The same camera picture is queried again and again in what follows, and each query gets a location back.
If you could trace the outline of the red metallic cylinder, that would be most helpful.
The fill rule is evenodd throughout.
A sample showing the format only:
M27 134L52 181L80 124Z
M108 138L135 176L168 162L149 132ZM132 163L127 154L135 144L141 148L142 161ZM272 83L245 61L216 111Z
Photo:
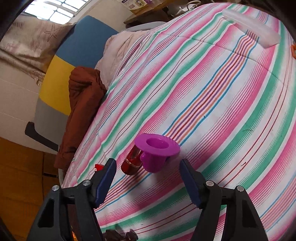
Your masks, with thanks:
M142 166L142 162L140 160L141 154L142 150L134 145L121 165L122 172L130 176L136 174Z

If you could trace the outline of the purple plastic hat toy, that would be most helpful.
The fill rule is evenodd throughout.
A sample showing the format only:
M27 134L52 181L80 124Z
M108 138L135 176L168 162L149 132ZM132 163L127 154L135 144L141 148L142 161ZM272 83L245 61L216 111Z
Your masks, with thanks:
M179 144L163 135L142 133L134 140L135 146L142 151L140 160L149 173L157 173L164 166L167 158L178 155Z

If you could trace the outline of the dark brown ridged toy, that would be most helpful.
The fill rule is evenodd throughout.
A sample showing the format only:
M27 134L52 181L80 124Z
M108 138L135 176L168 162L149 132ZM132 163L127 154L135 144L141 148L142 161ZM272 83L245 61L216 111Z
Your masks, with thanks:
M134 232L127 232L124 235L121 235L115 230L106 230L103 233L103 237L106 241L137 241L138 236Z

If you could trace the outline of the small red plastic piece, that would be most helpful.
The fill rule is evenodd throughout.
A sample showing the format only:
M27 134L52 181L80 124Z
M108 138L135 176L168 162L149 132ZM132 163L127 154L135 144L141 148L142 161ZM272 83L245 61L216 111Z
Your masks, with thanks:
M101 171L101 170L103 170L103 168L104 168L103 165L101 165L101 164L95 164L95 171L96 171L96 172L97 172L97 171Z

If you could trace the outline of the rust brown blanket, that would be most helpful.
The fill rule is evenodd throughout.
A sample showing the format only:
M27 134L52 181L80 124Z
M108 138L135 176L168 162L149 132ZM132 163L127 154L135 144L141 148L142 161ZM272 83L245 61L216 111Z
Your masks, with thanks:
M100 72L89 67L74 68L69 77L71 112L54 167L67 171L107 92Z

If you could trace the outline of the striped pink green bedspread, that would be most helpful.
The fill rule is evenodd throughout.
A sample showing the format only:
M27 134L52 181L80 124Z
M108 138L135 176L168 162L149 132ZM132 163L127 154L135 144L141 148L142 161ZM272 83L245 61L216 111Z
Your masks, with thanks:
M226 20L231 9L280 34L262 47ZM102 230L134 230L140 240L189 240L200 216L179 173L188 159L221 187L243 186L269 240L295 231L295 59L277 18L229 3L198 7L141 36L121 61L65 176L92 177L95 164L119 165L141 133L180 145L155 174L118 169L95 211Z

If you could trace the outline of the blue yellow grey headboard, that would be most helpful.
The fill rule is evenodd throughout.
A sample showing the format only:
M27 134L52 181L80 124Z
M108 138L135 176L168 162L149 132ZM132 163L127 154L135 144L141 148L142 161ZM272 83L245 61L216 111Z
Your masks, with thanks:
M25 134L58 151L71 112L69 76L77 66L95 68L102 58L107 40L118 32L107 24L85 16L62 40L44 76L35 116Z

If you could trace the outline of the pale pink pillow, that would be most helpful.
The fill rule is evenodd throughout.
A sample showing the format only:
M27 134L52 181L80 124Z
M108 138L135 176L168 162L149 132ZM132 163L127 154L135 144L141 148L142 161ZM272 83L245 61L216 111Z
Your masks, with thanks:
M145 31L122 31L112 35L104 46L103 57L97 62L95 69L100 72L100 78L106 89L112 83L116 71L128 50L136 40L147 33Z

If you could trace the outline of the beige patterned curtain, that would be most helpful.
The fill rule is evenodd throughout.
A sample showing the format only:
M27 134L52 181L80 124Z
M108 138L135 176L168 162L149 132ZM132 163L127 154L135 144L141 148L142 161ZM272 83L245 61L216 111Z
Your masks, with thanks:
M74 26L20 14L1 40L1 60L41 85L55 53Z

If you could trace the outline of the translucent white plastic case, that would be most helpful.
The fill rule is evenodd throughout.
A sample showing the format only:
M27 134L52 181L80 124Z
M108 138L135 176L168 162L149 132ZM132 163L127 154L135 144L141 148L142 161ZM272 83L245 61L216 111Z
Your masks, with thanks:
M231 9L224 9L222 15L226 20L238 25L241 31L248 31L254 34L253 38L257 39L259 44L264 48L269 48L280 43L280 34L257 19Z

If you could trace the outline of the orange plastic basket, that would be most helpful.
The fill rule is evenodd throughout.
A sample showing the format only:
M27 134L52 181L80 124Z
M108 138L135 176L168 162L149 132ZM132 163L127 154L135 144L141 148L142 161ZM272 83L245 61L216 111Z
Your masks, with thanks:
M296 44L291 45L291 52L294 59L296 59Z

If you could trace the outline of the wooden desk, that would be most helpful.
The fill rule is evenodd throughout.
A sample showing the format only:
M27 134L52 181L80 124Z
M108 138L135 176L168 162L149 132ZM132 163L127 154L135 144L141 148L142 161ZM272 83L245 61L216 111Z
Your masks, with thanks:
M159 18L161 21L168 21L169 15L164 11L164 8L168 7L170 4L181 4L183 1L179 0L167 0L167 1L152 1L146 8L128 17L123 23L125 25L131 24L134 21L140 21L148 16L153 16L154 18Z

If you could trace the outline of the window with frame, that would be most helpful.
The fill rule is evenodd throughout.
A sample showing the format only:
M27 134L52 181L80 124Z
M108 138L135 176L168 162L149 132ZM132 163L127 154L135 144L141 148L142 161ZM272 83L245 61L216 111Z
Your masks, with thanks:
M88 0L49 0L33 1L23 11L40 20L66 24L89 3Z

